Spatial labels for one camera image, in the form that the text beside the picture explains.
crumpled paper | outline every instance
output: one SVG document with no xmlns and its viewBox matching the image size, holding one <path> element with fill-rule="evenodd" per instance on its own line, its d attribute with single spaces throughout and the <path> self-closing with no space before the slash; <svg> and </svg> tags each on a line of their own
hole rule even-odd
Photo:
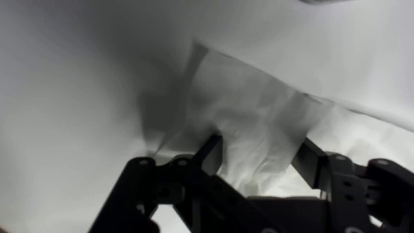
<svg viewBox="0 0 414 233">
<path fill-rule="evenodd" d="M 226 143 L 221 176 L 245 196 L 263 193 L 289 167 L 327 106 L 215 51 L 191 64 L 186 126 L 158 156 L 195 154 L 221 134 Z"/>
</svg>

paper sheet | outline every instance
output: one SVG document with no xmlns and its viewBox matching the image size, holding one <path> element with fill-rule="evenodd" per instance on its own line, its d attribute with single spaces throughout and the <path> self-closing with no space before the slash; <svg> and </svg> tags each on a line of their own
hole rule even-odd
<svg viewBox="0 0 414 233">
<path fill-rule="evenodd" d="M 160 156 L 193 154 L 210 135 L 221 134 L 226 141 L 221 175 L 246 196 L 262 193 L 268 179 L 288 169 L 327 108 L 214 51 L 196 66 L 187 124 Z"/>
</svg>

white background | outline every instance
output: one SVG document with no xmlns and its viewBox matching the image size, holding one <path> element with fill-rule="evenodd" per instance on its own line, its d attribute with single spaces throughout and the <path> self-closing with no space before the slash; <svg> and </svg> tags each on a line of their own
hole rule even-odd
<svg viewBox="0 0 414 233">
<path fill-rule="evenodd" d="M 125 162 L 175 132 L 195 42 L 414 130 L 412 9 L 411 0 L 2 2 L 0 225 L 89 229 Z"/>
</svg>

